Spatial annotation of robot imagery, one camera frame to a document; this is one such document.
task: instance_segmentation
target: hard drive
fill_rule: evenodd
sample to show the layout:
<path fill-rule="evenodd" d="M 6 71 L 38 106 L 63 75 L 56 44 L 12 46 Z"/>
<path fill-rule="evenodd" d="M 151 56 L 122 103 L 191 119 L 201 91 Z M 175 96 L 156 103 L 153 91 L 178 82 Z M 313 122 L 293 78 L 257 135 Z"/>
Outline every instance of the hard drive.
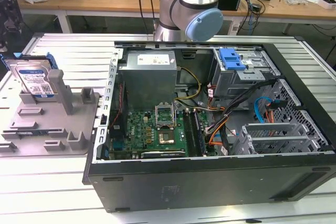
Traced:
<path fill-rule="evenodd" d="M 19 56 L 17 59 L 3 59 L 13 75 L 22 82 L 22 92 L 37 98 L 52 97 L 56 89 L 48 81 L 51 69 L 58 69 L 51 54 L 45 56 Z"/>

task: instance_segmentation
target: open computer tower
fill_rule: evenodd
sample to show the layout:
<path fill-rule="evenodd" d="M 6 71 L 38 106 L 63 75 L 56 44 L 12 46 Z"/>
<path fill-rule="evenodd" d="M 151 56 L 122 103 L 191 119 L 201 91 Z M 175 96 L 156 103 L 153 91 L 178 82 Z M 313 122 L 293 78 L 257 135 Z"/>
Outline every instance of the open computer tower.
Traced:
<path fill-rule="evenodd" d="M 336 125 L 272 44 L 115 42 L 86 173 L 107 212 L 299 200 Z"/>

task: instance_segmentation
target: blue hard drive label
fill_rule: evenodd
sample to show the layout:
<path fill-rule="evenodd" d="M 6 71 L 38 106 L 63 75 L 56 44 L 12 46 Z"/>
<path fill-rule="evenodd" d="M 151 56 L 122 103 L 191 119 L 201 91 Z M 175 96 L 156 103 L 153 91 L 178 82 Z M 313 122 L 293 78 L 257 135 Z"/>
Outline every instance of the blue hard drive label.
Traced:
<path fill-rule="evenodd" d="M 46 74 L 41 69 L 19 70 L 22 82 L 32 95 L 40 98 L 53 97 L 54 92 L 47 81 Z"/>

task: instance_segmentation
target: green motherboard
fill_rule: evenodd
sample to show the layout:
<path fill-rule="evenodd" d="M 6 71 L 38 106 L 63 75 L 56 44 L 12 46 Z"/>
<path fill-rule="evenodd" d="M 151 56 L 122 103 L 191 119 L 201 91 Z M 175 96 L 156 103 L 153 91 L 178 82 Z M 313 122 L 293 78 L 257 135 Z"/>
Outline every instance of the green motherboard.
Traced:
<path fill-rule="evenodd" d="M 170 111 L 160 112 L 158 120 L 174 121 Z M 202 132 L 208 127 L 206 113 L 197 114 Z M 143 152 L 185 152 L 188 155 L 188 139 L 185 134 L 183 112 L 176 111 L 175 123 L 171 129 L 167 126 L 156 127 L 155 111 L 132 111 L 127 116 L 127 133 L 122 142 L 112 139 L 111 159 L 139 158 Z"/>

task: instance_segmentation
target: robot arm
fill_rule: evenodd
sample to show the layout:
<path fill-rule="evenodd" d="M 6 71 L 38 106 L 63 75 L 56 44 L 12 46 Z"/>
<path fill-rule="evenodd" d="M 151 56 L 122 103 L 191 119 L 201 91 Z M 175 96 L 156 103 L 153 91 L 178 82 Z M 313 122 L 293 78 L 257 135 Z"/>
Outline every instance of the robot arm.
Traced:
<path fill-rule="evenodd" d="M 160 0 L 160 24 L 156 41 L 211 39 L 222 27 L 218 0 Z"/>

